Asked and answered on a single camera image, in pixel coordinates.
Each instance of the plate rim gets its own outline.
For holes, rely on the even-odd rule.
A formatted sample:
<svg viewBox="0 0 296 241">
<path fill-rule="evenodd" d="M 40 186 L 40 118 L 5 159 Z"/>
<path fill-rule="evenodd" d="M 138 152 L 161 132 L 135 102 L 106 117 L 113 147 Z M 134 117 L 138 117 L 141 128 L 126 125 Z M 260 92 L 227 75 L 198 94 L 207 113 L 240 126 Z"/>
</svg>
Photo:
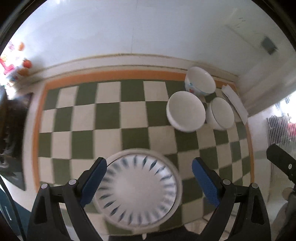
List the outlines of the plate rim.
<svg viewBox="0 0 296 241">
<path fill-rule="evenodd" d="M 175 202 L 172 206 L 172 208 L 169 210 L 169 212 L 159 221 L 153 223 L 153 224 L 148 224 L 147 226 L 139 226 L 139 227 L 135 227 L 135 226 L 126 226 L 126 225 L 123 225 L 121 223 L 118 223 L 116 221 L 114 221 L 113 219 L 111 219 L 108 215 L 105 215 L 102 211 L 101 211 L 101 208 L 99 207 L 99 202 L 97 200 L 97 196 L 96 196 L 96 193 L 92 199 L 93 201 L 93 204 L 95 206 L 95 208 L 99 211 L 101 211 L 101 213 L 104 215 L 105 219 L 110 222 L 111 224 L 117 226 L 117 227 L 120 227 L 120 228 L 123 228 L 123 229 L 126 229 L 126 230 L 132 230 L 132 231 L 135 231 L 135 230 L 146 230 L 146 229 L 152 229 L 152 228 L 155 228 L 155 227 L 158 227 L 160 224 L 164 223 L 165 221 L 167 221 L 177 210 L 177 208 L 179 207 L 180 203 L 181 203 L 181 199 L 182 199 L 182 193 L 183 193 L 183 185 L 182 185 L 182 179 L 179 175 L 179 171 L 177 170 L 177 168 L 175 167 L 175 165 L 167 158 L 165 157 L 164 155 L 156 152 L 156 151 L 153 151 L 153 150 L 149 150 L 149 149 L 143 149 L 143 148 L 132 148 L 132 149 L 126 149 L 126 150 L 122 150 L 120 152 L 117 152 L 115 153 L 114 155 L 108 157 L 106 159 L 107 163 L 107 167 L 109 165 L 111 165 L 114 161 L 116 161 L 117 159 L 121 158 L 121 157 L 124 157 L 124 156 L 127 156 L 127 155 L 133 155 L 133 154 L 144 154 L 144 155 L 150 155 L 150 156 L 153 156 L 153 157 L 156 157 L 157 159 L 159 159 L 160 161 L 162 161 L 163 163 L 165 163 L 169 169 L 172 171 L 175 179 L 176 179 L 176 187 L 177 187 L 177 195 L 176 195 L 176 199 L 175 199 Z"/>
</svg>

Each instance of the table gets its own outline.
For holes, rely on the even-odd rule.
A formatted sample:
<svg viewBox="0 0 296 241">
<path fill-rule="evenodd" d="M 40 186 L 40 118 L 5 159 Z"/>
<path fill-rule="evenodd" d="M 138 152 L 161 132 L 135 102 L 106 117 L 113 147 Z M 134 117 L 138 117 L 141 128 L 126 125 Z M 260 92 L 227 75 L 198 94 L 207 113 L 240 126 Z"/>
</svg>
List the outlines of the table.
<svg viewBox="0 0 296 241">
<path fill-rule="evenodd" d="M 165 108 L 168 98 L 181 90 L 184 82 L 171 80 L 112 80 L 49 90 L 39 130 L 40 184 L 63 185 L 78 178 L 99 156 L 107 158 L 129 148 L 152 149 L 179 170 L 183 196 L 174 215 L 147 232 L 179 227 L 212 212 L 191 162 L 200 156 L 221 178 L 249 185 L 246 129 L 235 112 L 235 124 L 227 131 L 213 130 L 207 123 L 193 133 L 175 130 Z M 223 97 L 220 89 L 200 99 L 207 108 L 216 96 Z M 92 203 L 85 211 L 100 234 L 133 234 L 105 221 Z M 70 225 L 63 207 L 62 213 Z"/>
</svg>

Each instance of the silver screw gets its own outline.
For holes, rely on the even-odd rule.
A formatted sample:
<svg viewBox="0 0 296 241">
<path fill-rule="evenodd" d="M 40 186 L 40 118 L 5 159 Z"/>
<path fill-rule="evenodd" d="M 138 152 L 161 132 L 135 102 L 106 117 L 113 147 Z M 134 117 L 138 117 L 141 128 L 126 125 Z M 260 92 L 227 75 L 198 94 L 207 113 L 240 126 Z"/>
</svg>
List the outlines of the silver screw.
<svg viewBox="0 0 296 241">
<path fill-rule="evenodd" d="M 257 189 L 258 188 L 258 184 L 257 183 L 252 183 L 252 188 Z"/>
<path fill-rule="evenodd" d="M 42 189 L 45 189 L 45 188 L 47 188 L 47 186 L 48 186 L 47 183 L 43 183 L 43 184 L 41 185 L 41 188 L 42 188 Z"/>
<path fill-rule="evenodd" d="M 230 185 L 231 181 L 229 181 L 228 179 L 224 179 L 224 180 L 223 180 L 223 183 L 224 183 L 225 185 Z"/>
<path fill-rule="evenodd" d="M 69 181 L 69 184 L 70 184 L 70 185 L 74 185 L 76 182 L 77 182 L 76 179 L 71 179 L 71 180 Z"/>
</svg>

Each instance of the white plate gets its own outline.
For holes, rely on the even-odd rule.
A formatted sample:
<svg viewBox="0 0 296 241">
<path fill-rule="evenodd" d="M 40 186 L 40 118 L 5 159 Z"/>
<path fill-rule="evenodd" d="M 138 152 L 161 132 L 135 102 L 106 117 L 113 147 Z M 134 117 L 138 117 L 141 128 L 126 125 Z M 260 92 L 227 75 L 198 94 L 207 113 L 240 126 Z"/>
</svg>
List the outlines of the white plate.
<svg viewBox="0 0 296 241">
<path fill-rule="evenodd" d="M 167 158 L 146 149 L 129 149 L 111 156 L 107 163 L 93 201 L 109 222 L 125 229 L 147 229 L 176 211 L 182 182 Z"/>
</svg>

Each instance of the blue gripper pad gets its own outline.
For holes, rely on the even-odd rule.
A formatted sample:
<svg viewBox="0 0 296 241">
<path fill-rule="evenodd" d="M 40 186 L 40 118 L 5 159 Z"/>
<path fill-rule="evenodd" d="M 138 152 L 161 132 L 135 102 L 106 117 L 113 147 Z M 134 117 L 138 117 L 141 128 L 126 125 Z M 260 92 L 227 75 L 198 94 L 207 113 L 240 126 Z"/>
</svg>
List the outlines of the blue gripper pad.
<svg viewBox="0 0 296 241">
<path fill-rule="evenodd" d="M 81 192 L 80 205 L 84 207 L 86 204 L 89 204 L 93 199 L 103 177 L 107 171 L 107 162 L 105 159 L 102 159 L 95 170 L 90 174 L 89 179 L 84 184 Z"/>
<path fill-rule="evenodd" d="M 192 172 L 209 203 L 218 207 L 220 203 L 218 189 L 196 159 L 192 161 Z"/>
</svg>

